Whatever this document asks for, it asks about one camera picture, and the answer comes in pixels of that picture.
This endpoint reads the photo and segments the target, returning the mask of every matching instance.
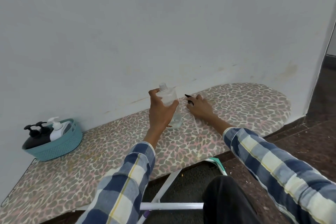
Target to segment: woven plastic basket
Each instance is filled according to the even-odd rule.
[[[76,149],[82,141],[83,133],[73,119],[61,120],[60,122],[63,123],[68,120],[72,122],[72,126],[63,136],[49,143],[24,151],[40,161],[47,161],[61,157]]]

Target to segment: person's right hand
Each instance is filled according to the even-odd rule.
[[[212,111],[212,106],[208,103],[206,99],[203,99],[201,95],[197,95],[196,98],[187,98],[187,100],[190,100],[194,103],[194,105],[187,104],[187,108],[196,118],[208,121],[211,117],[215,115]]]

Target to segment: black object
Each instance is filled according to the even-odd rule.
[[[27,125],[24,127],[25,130],[30,131],[29,132],[30,137],[24,142],[22,146],[23,150],[31,149],[31,148],[34,148],[34,147],[50,142],[50,134],[53,131],[53,129],[50,129],[49,127],[42,127],[43,123],[44,122],[41,122],[41,121],[36,123],[37,126],[41,127],[41,131],[38,131],[36,129],[31,129],[31,127],[34,125]]]
[[[39,121],[35,124],[37,127],[41,127],[40,132],[42,135],[50,134],[50,128],[49,127],[43,127],[42,124],[46,122]]]
[[[202,196],[204,224],[260,224],[259,211],[230,176],[215,177]]]
[[[36,129],[31,129],[31,127],[34,125],[27,125],[24,127],[24,130],[29,130],[29,135],[32,138],[36,138],[39,137],[41,135],[40,131],[36,130]]]
[[[191,98],[191,95],[187,95],[187,94],[185,94],[185,96],[186,96],[187,98]],[[190,105],[194,105],[193,101],[191,101],[191,100],[188,100],[188,104],[190,104]]]

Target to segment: plaid shirt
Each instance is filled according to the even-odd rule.
[[[223,138],[292,223],[336,223],[335,183],[247,128],[228,128]],[[133,146],[120,169],[108,171],[100,181],[77,224],[135,224],[154,164],[150,144]]]

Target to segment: water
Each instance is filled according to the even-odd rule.
[[[182,121],[183,121],[183,118],[182,118],[181,113],[178,110],[176,110],[176,112],[173,115],[173,118],[171,119],[171,122],[169,123],[169,126],[171,126],[169,128],[181,127]]]

